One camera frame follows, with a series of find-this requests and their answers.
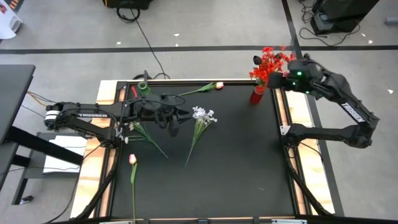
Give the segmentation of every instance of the black tabletop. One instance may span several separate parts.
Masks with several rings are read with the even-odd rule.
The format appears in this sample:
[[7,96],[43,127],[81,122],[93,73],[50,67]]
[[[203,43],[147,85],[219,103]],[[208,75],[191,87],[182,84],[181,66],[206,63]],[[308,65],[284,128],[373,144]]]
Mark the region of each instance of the black tabletop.
[[[181,94],[200,86],[152,86],[157,93]],[[195,120],[177,137],[154,123],[147,128],[166,159],[151,144],[123,144],[111,216],[132,218],[130,154],[138,159],[136,218],[268,217],[291,215],[293,203],[279,139],[273,93],[249,104],[254,87],[226,85],[220,91],[184,96],[181,106],[214,110],[217,123],[202,134],[184,167]]]
[[0,65],[0,143],[14,122],[34,70],[34,65]]

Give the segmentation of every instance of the red flowers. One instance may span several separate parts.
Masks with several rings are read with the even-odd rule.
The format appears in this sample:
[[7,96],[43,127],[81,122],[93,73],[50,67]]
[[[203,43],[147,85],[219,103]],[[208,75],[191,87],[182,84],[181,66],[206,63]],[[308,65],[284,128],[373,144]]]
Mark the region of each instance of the red flowers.
[[[286,46],[281,46],[280,48],[282,49],[282,51],[284,51],[286,49]],[[262,52],[263,55],[261,57],[260,66],[258,68],[254,68],[253,71],[249,72],[249,75],[250,78],[260,79],[264,86],[267,86],[269,74],[271,72],[281,72],[284,63],[289,63],[291,60],[294,60],[294,55],[290,54],[289,56],[287,56],[283,53],[275,55],[273,47],[264,47]]]

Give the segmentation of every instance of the red vase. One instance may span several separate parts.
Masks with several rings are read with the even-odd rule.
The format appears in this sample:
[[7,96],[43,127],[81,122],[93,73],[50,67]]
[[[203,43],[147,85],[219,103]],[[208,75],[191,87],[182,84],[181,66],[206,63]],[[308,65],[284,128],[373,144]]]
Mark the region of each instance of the red vase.
[[250,96],[250,103],[253,105],[258,104],[263,95],[264,95],[264,87],[263,86],[258,85],[256,87],[254,87],[254,90]]

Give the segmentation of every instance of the gray floor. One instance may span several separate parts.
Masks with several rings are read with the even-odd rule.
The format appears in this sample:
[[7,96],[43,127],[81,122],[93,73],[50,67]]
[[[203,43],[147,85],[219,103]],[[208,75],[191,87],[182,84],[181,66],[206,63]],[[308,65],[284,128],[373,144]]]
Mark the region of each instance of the gray floor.
[[[0,49],[147,47],[137,25],[121,22],[114,9],[106,9],[101,1],[72,2],[25,1],[18,13],[25,22],[21,32],[12,40],[2,41]],[[157,0],[142,12],[139,21],[154,47],[289,45],[289,28],[280,0],[243,2]],[[300,20],[302,6],[289,0],[289,7],[298,31],[305,26]],[[362,21],[361,31],[343,45],[369,45],[368,40],[373,45],[398,44],[398,27],[383,24],[384,18],[394,15],[397,7],[398,2],[380,1]],[[329,36],[328,42],[339,40],[338,34]],[[321,45],[316,40],[299,42]],[[374,144],[367,149],[328,142],[346,216],[398,219],[398,140],[394,132],[398,128],[394,116],[398,108],[398,51],[309,53],[330,70],[346,75],[353,92],[381,118]],[[254,54],[260,51],[158,52],[157,56],[172,78],[246,78],[253,67]],[[85,103],[95,101],[100,80],[130,79],[143,69],[151,74],[160,72],[151,53],[0,55],[0,63],[34,64],[37,70],[31,91],[55,101]],[[45,113],[28,97],[23,104]],[[338,106],[326,100],[318,101],[317,106],[325,127],[343,127],[351,122]],[[14,125],[30,133],[45,131],[42,118],[24,108]],[[19,153],[28,151],[19,149]],[[1,223],[42,223],[51,219],[67,204],[75,182],[30,180],[25,194],[36,199],[27,205],[10,206],[20,176],[18,171],[10,173],[0,192]],[[61,220],[66,220],[69,213],[70,210]]]

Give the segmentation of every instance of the white paper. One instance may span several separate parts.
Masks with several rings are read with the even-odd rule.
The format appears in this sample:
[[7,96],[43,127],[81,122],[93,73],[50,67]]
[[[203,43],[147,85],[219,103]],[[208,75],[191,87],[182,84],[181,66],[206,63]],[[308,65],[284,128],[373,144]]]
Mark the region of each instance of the white paper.
[[[76,136],[57,136],[55,139],[50,140],[51,143],[62,146],[69,151],[84,155],[87,145],[87,140],[82,137]],[[80,166],[71,164],[69,162],[56,159],[51,156],[45,157],[43,173],[49,172],[75,172],[80,171]]]

